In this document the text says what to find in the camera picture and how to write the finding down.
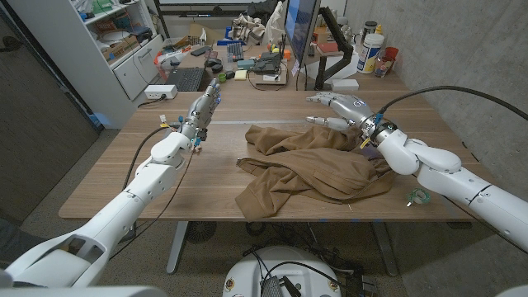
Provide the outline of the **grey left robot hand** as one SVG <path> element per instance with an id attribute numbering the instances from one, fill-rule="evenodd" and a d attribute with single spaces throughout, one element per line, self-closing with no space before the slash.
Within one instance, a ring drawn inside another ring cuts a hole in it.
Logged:
<path id="1" fill-rule="evenodd" d="M 218 79 L 214 78 L 205 92 L 191 104 L 187 117 L 181 125 L 181 133 L 188 139 L 195 139 L 199 132 L 209 125 L 220 102 L 220 85 Z"/>

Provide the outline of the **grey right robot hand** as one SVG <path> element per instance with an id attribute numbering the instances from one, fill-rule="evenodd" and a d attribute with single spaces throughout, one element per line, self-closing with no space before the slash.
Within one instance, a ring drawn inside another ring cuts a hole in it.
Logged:
<path id="1" fill-rule="evenodd" d="M 380 145 L 392 133 L 399 137 L 403 136 L 402 132 L 398 132 L 395 123 L 375 114 L 359 97 L 335 92 L 318 92 L 307 97 L 306 101 L 330 107 L 339 116 L 339 118 L 307 116 L 306 120 L 309 123 L 327 126 L 338 131 L 355 127 L 361 131 L 361 138 L 373 143 L 374 146 Z"/>

